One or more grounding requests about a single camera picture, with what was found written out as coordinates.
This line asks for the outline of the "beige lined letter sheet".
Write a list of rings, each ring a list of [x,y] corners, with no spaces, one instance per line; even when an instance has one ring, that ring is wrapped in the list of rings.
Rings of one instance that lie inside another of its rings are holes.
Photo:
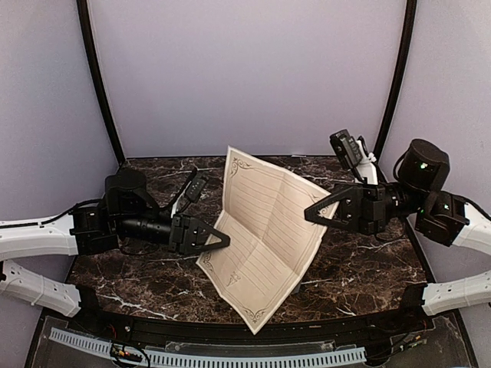
[[[300,284],[327,230],[304,211],[329,195],[280,166],[229,147],[222,211],[214,225],[229,246],[203,252],[197,266],[257,334]]]

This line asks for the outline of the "grey envelope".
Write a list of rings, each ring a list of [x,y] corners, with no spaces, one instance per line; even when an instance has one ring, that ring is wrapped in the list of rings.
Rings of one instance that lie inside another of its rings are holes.
[[[292,290],[292,294],[297,294],[300,291],[301,284],[298,283],[295,288]]]

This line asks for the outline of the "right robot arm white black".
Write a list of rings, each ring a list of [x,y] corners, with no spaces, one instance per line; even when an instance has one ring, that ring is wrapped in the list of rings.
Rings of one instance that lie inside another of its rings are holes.
[[[391,219],[415,215],[416,231],[431,241],[490,253],[490,216],[474,201],[443,190],[450,158],[437,146],[412,140],[394,165],[394,181],[382,182],[377,158],[363,137],[342,130],[331,135],[330,142],[355,181],[335,185],[329,195],[307,207],[306,221],[377,235]]]

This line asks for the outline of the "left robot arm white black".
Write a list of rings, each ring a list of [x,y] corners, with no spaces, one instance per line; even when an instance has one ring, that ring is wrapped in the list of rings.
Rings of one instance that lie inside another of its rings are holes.
[[[136,239],[179,255],[199,255],[229,246],[230,237],[185,214],[178,206],[198,202],[207,177],[193,169],[170,203],[160,206],[147,190],[147,177],[126,168],[108,176],[101,199],[79,202],[52,218],[1,223],[1,293],[66,317],[78,314],[92,334],[108,328],[90,287],[64,284],[29,271],[16,259],[41,255],[99,255]]]

